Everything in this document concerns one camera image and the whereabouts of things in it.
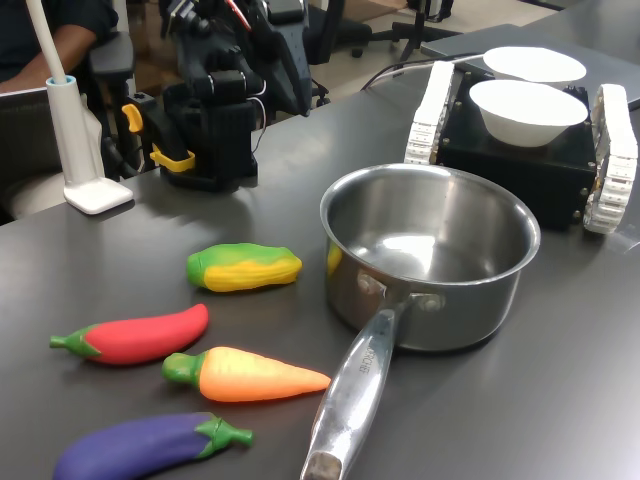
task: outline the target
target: toy carrot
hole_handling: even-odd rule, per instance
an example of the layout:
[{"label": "toy carrot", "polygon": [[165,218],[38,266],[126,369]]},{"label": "toy carrot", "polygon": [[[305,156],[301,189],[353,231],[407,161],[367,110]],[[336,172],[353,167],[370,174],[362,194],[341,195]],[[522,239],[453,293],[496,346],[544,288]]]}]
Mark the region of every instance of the toy carrot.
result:
[{"label": "toy carrot", "polygon": [[209,312],[202,304],[171,315],[107,322],[51,337],[51,348],[66,348],[94,362],[130,365],[164,358],[198,338]]},{"label": "toy carrot", "polygon": [[221,244],[190,255],[187,278],[214,292],[233,292],[295,282],[302,261],[285,247]]},{"label": "toy carrot", "polygon": [[195,357],[174,353],[162,365],[168,380],[191,383],[218,402],[250,402],[324,390],[330,379],[312,370],[229,347]]}]

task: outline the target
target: toy red chili pepper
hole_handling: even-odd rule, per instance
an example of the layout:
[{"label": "toy red chili pepper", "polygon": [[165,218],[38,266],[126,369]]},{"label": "toy red chili pepper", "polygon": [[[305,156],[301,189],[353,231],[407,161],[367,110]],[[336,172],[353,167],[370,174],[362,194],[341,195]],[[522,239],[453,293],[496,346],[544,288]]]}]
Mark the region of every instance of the toy red chili pepper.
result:
[{"label": "toy red chili pepper", "polygon": [[198,304],[171,315],[118,320],[78,330],[68,337],[51,337],[51,348],[66,348],[94,362],[131,365],[177,352],[207,328],[209,312]]}]

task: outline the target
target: yellow bracket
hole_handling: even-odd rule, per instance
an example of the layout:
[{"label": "yellow bracket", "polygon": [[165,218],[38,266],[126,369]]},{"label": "yellow bracket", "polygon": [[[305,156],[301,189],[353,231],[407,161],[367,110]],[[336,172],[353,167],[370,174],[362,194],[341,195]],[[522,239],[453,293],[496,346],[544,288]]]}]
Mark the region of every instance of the yellow bracket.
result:
[{"label": "yellow bracket", "polygon": [[127,120],[129,120],[129,131],[131,133],[140,133],[142,131],[143,123],[142,115],[140,115],[138,107],[128,103],[122,107],[122,113],[124,113],[127,116]]},{"label": "yellow bracket", "polygon": [[169,157],[165,156],[159,149],[153,144],[153,152],[149,155],[151,160],[156,163],[159,163],[163,167],[167,167],[174,173],[182,173],[187,170],[191,170],[196,166],[196,156],[193,152],[187,150],[189,156],[184,160],[171,160]]}]

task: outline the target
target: toy eggplant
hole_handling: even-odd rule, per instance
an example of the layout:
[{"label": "toy eggplant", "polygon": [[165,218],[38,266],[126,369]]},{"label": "toy eggplant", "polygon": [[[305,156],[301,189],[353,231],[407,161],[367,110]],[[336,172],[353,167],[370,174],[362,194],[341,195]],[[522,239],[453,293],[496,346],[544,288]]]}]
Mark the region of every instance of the toy eggplant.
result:
[{"label": "toy eggplant", "polygon": [[216,347],[195,357],[174,353],[162,365],[168,380],[191,383],[209,400],[250,402],[325,390],[322,373],[235,348]]},{"label": "toy eggplant", "polygon": [[214,292],[233,292],[295,282],[301,268],[288,248],[222,244],[190,255],[187,278]]},{"label": "toy eggplant", "polygon": [[53,480],[130,480],[206,458],[231,442],[251,446],[253,433],[211,413],[161,415],[81,438],[60,457]]},{"label": "toy eggplant", "polygon": [[94,362],[131,365],[177,352],[207,328],[209,312],[202,304],[161,317],[107,322],[51,337],[51,348],[66,348]]}]

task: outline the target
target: black clothing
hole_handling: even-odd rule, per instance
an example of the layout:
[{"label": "black clothing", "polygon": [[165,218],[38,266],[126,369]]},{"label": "black clothing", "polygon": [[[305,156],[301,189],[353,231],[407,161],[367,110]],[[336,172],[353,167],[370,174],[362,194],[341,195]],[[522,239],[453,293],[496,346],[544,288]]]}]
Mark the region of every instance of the black clothing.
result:
[{"label": "black clothing", "polygon": [[[105,40],[118,22],[109,0],[43,0],[52,32],[63,25],[91,30]],[[0,82],[15,77],[40,53],[25,0],[0,0]]]}]

